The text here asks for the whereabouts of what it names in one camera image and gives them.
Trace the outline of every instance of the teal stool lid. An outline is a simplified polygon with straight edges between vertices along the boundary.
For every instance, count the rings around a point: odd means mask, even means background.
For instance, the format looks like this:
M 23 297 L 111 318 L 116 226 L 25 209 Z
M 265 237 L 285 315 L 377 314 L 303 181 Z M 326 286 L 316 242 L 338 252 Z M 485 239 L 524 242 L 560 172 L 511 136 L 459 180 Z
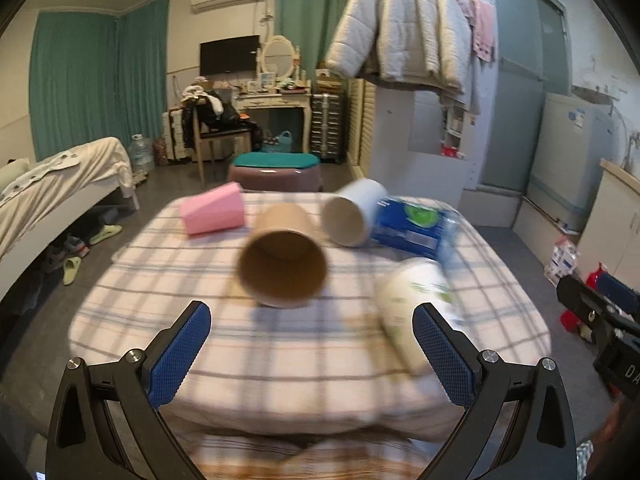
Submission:
M 320 164 L 320 159 L 310 153 L 264 153 L 251 152 L 238 155 L 234 160 L 237 168 L 288 168 L 306 170 Z

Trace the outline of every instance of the pink cup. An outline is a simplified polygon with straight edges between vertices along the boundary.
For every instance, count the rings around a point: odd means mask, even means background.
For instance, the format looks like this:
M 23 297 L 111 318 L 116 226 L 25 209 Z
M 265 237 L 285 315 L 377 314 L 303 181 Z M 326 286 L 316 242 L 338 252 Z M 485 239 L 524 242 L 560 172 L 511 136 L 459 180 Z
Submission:
M 180 204 L 180 216 L 189 235 L 244 226 L 242 188 L 229 182 Z

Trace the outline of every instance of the wooden chair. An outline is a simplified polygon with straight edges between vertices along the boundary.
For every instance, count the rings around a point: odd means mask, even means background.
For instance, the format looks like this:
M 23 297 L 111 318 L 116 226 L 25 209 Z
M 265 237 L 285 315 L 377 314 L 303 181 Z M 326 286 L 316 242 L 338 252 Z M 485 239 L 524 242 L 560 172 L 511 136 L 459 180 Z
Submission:
M 205 104 L 204 98 L 198 100 L 198 104 Z M 235 139 L 240 137 L 242 139 L 241 149 L 243 153 L 248 153 L 252 150 L 251 145 L 251 131 L 247 128 L 235 128 L 233 130 L 210 130 L 203 132 L 200 129 L 200 118 L 198 117 L 198 107 L 193 109 L 193 142 L 196 149 L 196 159 L 198 161 L 198 173 L 200 174 L 200 182 L 202 183 L 202 189 L 206 188 L 206 181 L 204 177 L 204 164 L 202 161 L 202 143 L 211 143 L 211 161 L 214 161 L 213 144 L 214 140 Z

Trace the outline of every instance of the bed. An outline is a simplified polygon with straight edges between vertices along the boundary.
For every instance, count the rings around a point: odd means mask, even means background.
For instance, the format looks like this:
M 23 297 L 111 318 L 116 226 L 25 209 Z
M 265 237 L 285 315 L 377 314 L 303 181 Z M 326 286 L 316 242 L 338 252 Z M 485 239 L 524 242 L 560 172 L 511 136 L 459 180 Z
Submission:
M 295 202 L 318 221 L 327 197 L 245 194 L 248 224 L 280 202 Z M 191 300 L 201 300 L 211 309 L 212 329 L 163 414 L 272 435 L 377 426 L 441 442 L 450 433 L 462 409 L 449 402 L 435 374 L 407 373 L 370 299 L 376 279 L 410 254 L 375 244 L 341 248 L 324 238 L 330 276 L 321 297 L 305 308 L 267 308 L 234 278 L 250 228 L 189 238 L 179 204 L 159 212 L 89 292 L 70 326 L 73 355 L 98 364 L 145 348 Z M 465 220 L 461 231 L 446 275 L 467 335 L 505 361 L 537 363 L 551 350 L 542 316 Z
M 115 190 L 138 209 L 118 139 L 76 146 L 41 162 L 0 195 L 0 300 L 60 233 Z

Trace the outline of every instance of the bed frame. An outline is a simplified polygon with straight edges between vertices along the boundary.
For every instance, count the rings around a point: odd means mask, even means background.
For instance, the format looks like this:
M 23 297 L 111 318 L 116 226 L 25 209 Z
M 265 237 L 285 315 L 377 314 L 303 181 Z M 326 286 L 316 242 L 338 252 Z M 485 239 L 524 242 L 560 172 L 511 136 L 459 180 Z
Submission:
M 67 198 L 25 234 L 0 260 L 0 301 L 27 267 L 60 233 L 100 200 L 119 189 L 117 175 L 92 182 Z M 131 197 L 122 199 L 130 210 L 140 209 L 135 190 Z

